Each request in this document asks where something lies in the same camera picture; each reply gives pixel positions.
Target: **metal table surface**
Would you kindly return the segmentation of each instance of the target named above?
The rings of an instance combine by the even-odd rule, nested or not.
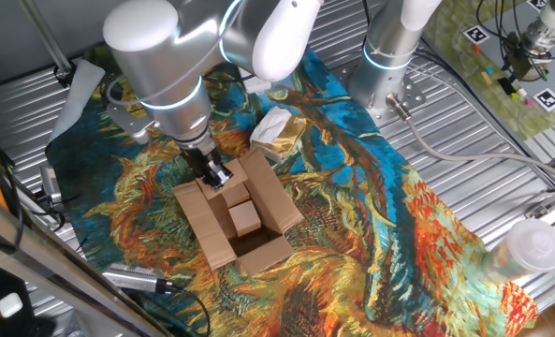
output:
[[[366,33],[366,19],[359,0],[326,0],[311,35],[310,45],[336,75],[353,69]],[[438,66],[415,59],[414,67],[437,73],[443,84],[413,72],[411,77],[427,97],[425,106],[413,110],[416,126],[426,141],[448,154],[515,152],[504,125],[467,102],[455,81]],[[68,89],[61,87],[52,68],[0,86],[0,144],[16,162],[16,175],[30,190],[41,186],[38,168],[47,164],[44,149],[65,103]],[[396,116],[374,119],[383,135],[413,165],[462,220],[490,249],[524,213],[545,198],[548,185],[530,167],[508,160],[445,162],[430,157]],[[555,227],[555,212],[543,218]],[[73,229],[59,233],[70,246],[79,245]],[[529,275],[517,281],[540,309],[555,302],[555,271]],[[38,313],[67,319],[66,304],[47,294],[32,292]]]

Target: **plastic cup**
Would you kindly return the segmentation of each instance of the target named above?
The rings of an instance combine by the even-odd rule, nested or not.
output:
[[[481,268],[489,279],[504,284],[530,273],[555,269],[555,229],[541,220],[517,222],[488,252]]]

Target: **box flap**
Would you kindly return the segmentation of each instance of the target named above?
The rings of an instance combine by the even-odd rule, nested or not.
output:
[[[221,198],[221,196],[217,196],[210,199],[209,206],[211,206],[212,213],[219,222],[219,226],[221,226],[221,229],[223,230],[223,233],[225,233],[227,239],[231,240],[237,238],[238,231],[236,230],[236,226],[233,224],[233,220],[231,220],[229,208],[223,198]]]
[[[235,260],[236,254],[197,184],[185,183],[174,187],[173,194],[182,206],[211,269]]]
[[[304,220],[259,149],[250,151],[240,162],[248,175],[244,184],[263,226],[283,234]]]
[[[236,260],[236,266],[240,272],[254,275],[293,254],[294,248],[289,244],[285,236],[282,235],[271,242],[261,245],[252,252],[240,256]]]
[[[221,188],[218,191],[215,191],[212,187],[202,182],[201,179],[196,179],[196,182],[200,187],[200,190],[202,191],[202,193],[204,194],[204,197],[206,197],[207,200],[210,200],[220,195],[223,191],[237,185],[238,183],[243,183],[245,180],[248,179],[248,176],[244,172],[243,168],[240,165],[240,162],[237,159],[228,162],[227,164],[225,164],[225,167],[229,169],[231,173],[233,173],[233,177],[231,177],[231,179],[229,179],[229,181],[225,184],[225,186],[223,186],[223,188]]]

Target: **painted fabric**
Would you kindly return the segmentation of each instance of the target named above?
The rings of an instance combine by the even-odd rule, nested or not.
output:
[[[108,75],[109,51],[86,54]],[[207,77],[234,80],[219,65]],[[135,96],[122,82],[124,100]],[[296,253],[256,275],[233,263],[211,271],[171,188],[194,180],[171,139],[151,128],[138,145],[105,112],[98,90],[80,120],[48,148],[66,215],[87,259],[160,270],[197,294],[212,336],[512,336],[536,316],[514,284],[480,271],[486,250],[381,136],[369,114],[309,51],[264,95],[238,83],[206,81],[213,136],[224,160],[272,107],[309,123],[294,153],[274,165],[306,220],[286,238]],[[130,106],[134,115],[145,112]],[[141,294],[145,309],[175,333],[206,330],[191,299]]]

